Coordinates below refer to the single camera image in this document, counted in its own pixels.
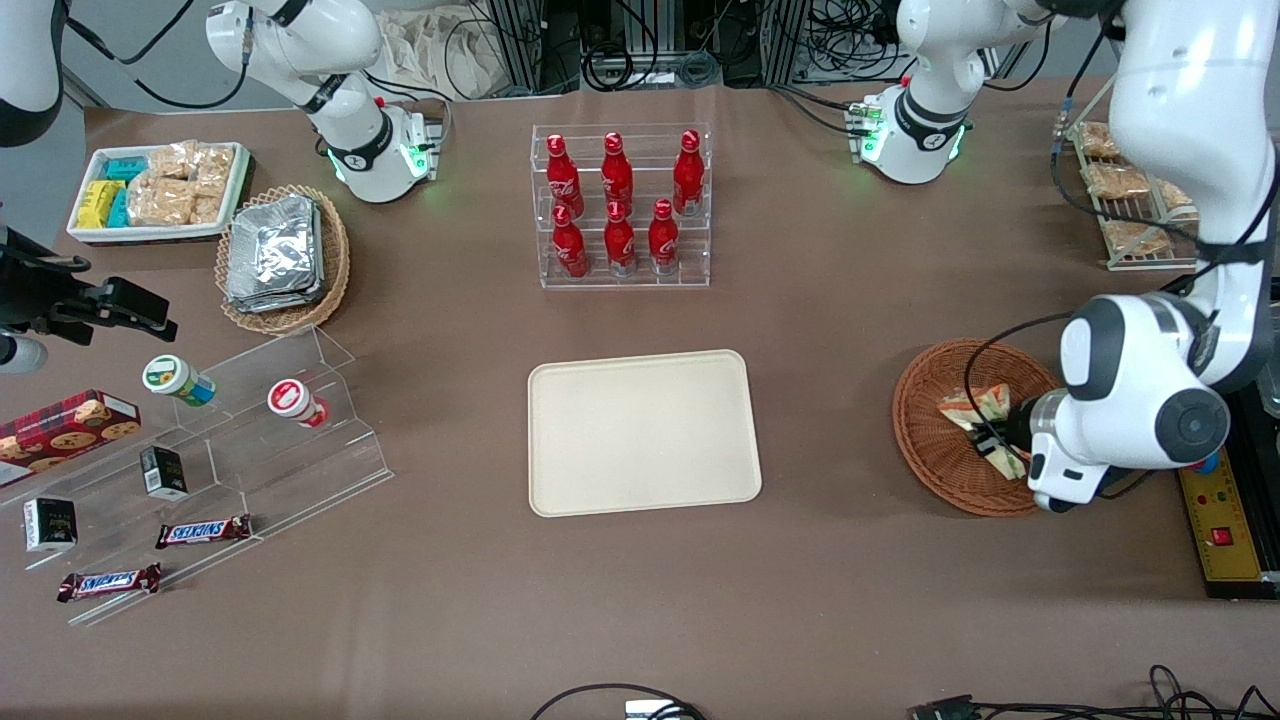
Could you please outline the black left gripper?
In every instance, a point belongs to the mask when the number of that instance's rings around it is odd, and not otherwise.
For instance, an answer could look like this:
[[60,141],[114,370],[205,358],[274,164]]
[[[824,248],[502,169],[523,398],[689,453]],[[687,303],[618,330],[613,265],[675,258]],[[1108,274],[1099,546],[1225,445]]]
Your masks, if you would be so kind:
[[1029,465],[1038,465],[1041,460],[1033,450],[1032,420],[1041,400],[1042,396],[1024,400],[1011,409],[1005,421],[974,423],[966,437],[973,445],[982,445],[982,456],[993,465],[1021,465],[1021,456]]

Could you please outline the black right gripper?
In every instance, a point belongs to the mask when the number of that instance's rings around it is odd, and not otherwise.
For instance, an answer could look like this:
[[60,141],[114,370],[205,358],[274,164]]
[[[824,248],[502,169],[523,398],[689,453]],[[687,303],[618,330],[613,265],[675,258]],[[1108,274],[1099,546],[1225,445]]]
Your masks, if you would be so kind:
[[[61,256],[13,228],[3,229],[1,328],[23,334],[35,332],[90,346],[93,328],[77,319],[61,319],[58,309],[76,304],[91,284],[77,275],[92,268],[81,256]],[[99,318],[104,325],[124,327],[163,342],[177,341],[179,325],[169,318],[170,302],[123,277],[100,286]]]

